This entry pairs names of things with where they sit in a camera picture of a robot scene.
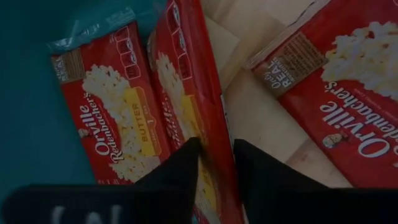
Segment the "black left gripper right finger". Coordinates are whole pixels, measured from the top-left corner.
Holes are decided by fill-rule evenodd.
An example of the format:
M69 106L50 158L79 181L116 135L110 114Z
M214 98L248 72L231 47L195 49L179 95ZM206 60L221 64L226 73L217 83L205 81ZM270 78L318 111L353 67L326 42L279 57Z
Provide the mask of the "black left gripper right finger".
M397 190L327 187L243 139L234 141L249 223L397 223Z

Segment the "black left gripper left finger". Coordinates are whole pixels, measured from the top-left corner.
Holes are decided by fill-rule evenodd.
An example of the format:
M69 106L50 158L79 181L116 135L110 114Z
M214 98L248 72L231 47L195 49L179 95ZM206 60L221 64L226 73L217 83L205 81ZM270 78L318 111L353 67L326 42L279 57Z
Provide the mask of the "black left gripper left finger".
M2 203L7 224L191 223L202 147L190 138L134 184L26 185Z

